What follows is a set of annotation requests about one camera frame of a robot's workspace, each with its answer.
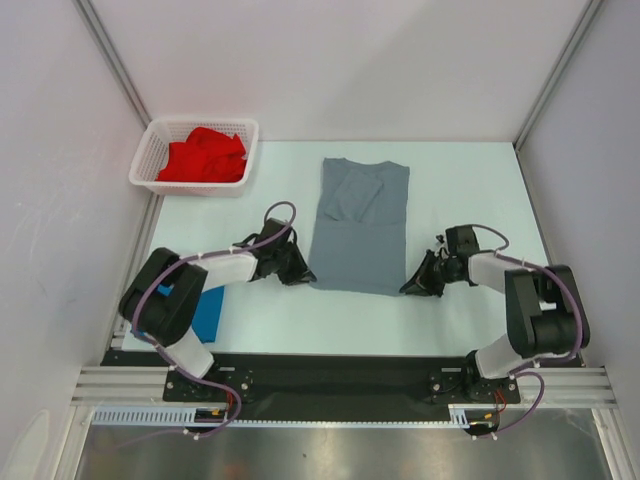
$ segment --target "blue cloth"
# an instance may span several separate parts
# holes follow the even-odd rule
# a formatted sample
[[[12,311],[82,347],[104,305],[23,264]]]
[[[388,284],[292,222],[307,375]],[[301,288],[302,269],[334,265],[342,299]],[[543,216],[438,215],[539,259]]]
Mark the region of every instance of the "blue cloth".
[[[163,295],[169,295],[171,287],[163,287],[160,285],[158,292]],[[223,298],[224,287],[212,288],[211,290],[202,292],[200,295],[200,301],[193,315],[191,326],[202,343],[216,341]]]

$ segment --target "laundry basket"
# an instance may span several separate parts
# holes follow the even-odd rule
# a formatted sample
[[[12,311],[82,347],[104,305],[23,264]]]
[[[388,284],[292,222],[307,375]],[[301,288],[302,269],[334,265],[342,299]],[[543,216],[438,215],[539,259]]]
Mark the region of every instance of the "laundry basket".
[[[207,127],[233,137],[238,135],[247,151],[242,179],[234,183],[157,182],[158,172],[169,160],[169,144],[184,142],[196,127]],[[220,119],[198,116],[162,117],[152,121],[144,132],[133,157],[129,181],[158,195],[239,197],[255,163],[258,124],[251,119]]]

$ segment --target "white table surface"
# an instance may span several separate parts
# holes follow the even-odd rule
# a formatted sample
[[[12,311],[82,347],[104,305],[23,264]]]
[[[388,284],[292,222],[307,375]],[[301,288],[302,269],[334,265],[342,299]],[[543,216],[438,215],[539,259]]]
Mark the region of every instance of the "white table surface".
[[[407,205],[407,278],[435,235],[481,223],[504,232],[508,253],[545,263],[533,211],[511,144],[434,142],[262,142],[241,198],[166,197],[151,250],[181,254],[227,248],[259,232],[279,200],[298,208],[294,228],[305,258],[313,238],[325,157],[386,160],[411,168]],[[286,207],[274,212],[287,218]],[[478,231],[482,248],[499,245]],[[485,287],[447,285],[442,298],[385,297],[284,287],[274,275],[226,288],[214,352],[459,356],[506,331],[504,297]],[[123,350],[146,350],[130,333]]]

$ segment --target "red cloth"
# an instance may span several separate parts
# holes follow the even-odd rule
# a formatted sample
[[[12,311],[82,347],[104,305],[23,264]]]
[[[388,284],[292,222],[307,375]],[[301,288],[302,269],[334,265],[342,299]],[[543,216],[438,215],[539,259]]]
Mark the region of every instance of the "red cloth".
[[[158,173],[158,182],[239,182],[247,161],[242,140],[210,128],[198,127],[186,142],[169,144],[169,162]]]

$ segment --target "metal frame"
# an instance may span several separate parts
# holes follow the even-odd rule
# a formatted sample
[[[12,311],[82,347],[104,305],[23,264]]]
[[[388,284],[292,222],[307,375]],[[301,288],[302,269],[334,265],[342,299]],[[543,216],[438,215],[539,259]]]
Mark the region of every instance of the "metal frame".
[[[142,124],[142,128],[147,128],[151,122],[151,115],[147,112],[147,108],[133,80],[131,80],[131,76],[129,72],[127,72],[109,33],[104,28],[93,3],[91,0],[73,0],[73,3],[84,21],[87,30],[89,30],[89,34],[95,41],[98,50],[100,50],[102,58],[109,67],[109,70],[111,70],[111,73],[113,73],[116,82],[118,82],[123,95]]]
[[[524,142],[527,141],[531,130],[549,103],[553,92],[564,77],[567,67],[570,65],[578,49],[583,44],[587,34],[591,31],[591,28],[593,27],[598,14],[602,11],[602,7],[604,7],[605,3],[606,0],[590,0],[582,11],[571,35],[569,35],[567,43],[562,49],[562,53],[560,53],[558,60],[551,69],[551,73],[547,77],[542,90],[538,94],[531,110],[529,110],[529,113],[527,114],[526,120],[520,128],[520,132],[514,141],[516,153],[520,151]]]
[[[223,408],[208,405],[206,410],[213,408]],[[93,413],[92,425],[100,426],[137,426],[137,427],[174,427],[186,428],[196,427],[202,428],[207,426],[215,426],[215,421],[196,422],[196,413],[198,407],[166,407],[166,406],[149,406],[149,407],[95,407]],[[233,427],[256,427],[269,426],[270,428],[397,428],[397,424],[393,422],[254,422],[247,420],[237,420],[233,423]],[[405,422],[403,428],[431,428],[431,429],[457,429],[468,428],[469,423],[463,409],[451,406],[449,408],[448,421],[433,422]]]
[[[212,404],[177,404],[163,401],[168,367],[85,367],[71,400],[72,406],[189,406]],[[538,408],[617,408],[615,396],[604,368],[539,368],[545,381],[545,395]],[[518,379],[523,402],[510,408],[529,408],[540,390],[535,378]],[[478,404],[452,404],[458,409],[479,409]],[[268,425],[269,422],[256,422]]]
[[[135,85],[127,72],[108,32],[96,12],[91,0],[73,0],[81,18],[85,22],[89,33],[94,39],[100,53],[107,66],[111,70],[114,78],[118,82],[125,98],[136,113],[143,127],[151,121],[151,116],[146,110],[144,102],[138,93]],[[574,57],[576,51],[583,43],[587,33],[591,29],[597,15],[600,13],[605,0],[590,0],[576,27],[570,35],[563,51],[554,65],[551,74],[546,80],[541,93],[536,99],[526,121],[524,122],[517,139],[514,142],[516,153],[529,136],[536,121],[540,117],[546,105],[563,77],[567,67]],[[530,199],[534,206],[535,201],[531,198],[531,190],[527,184]],[[126,286],[133,276],[135,276],[144,257],[146,256],[152,232],[157,221],[161,199],[156,195],[151,195],[146,206],[146,211],[139,229],[135,248],[133,250],[130,267],[123,281]],[[111,330],[110,347],[120,349],[122,339],[126,331],[125,322],[114,313],[113,328]],[[78,380],[77,388],[74,392],[71,407],[67,419],[66,441],[62,446],[57,461],[57,470],[51,477],[53,479],[68,479],[75,476],[81,458],[82,449],[86,436],[96,411],[107,412],[114,406],[125,407],[133,410],[137,408],[146,409],[150,414],[162,412],[163,409],[171,407],[171,411],[176,409],[193,409],[198,405],[180,405],[176,403],[166,404],[162,401],[162,393],[166,381],[166,367],[85,367]],[[614,479],[640,478],[637,465],[633,457],[629,454],[628,438],[624,432],[620,413],[611,385],[603,368],[577,368],[577,369],[538,369],[546,382],[546,392],[540,408],[589,408],[593,409],[603,448],[606,453],[609,467]],[[539,385],[537,380],[531,377],[523,377],[518,380],[523,403],[521,405],[510,406],[512,408],[528,408],[533,398],[537,396]],[[206,404],[212,408],[215,404]],[[464,428],[466,418],[465,410],[479,408],[478,405],[458,404],[450,405],[451,422],[447,425],[439,422],[413,422],[413,423],[386,423],[386,424],[326,424],[322,422],[300,422],[274,423],[274,422],[238,422],[237,426],[299,426],[299,427],[402,427],[402,428]],[[117,417],[116,422],[130,424],[130,418],[126,415]]]

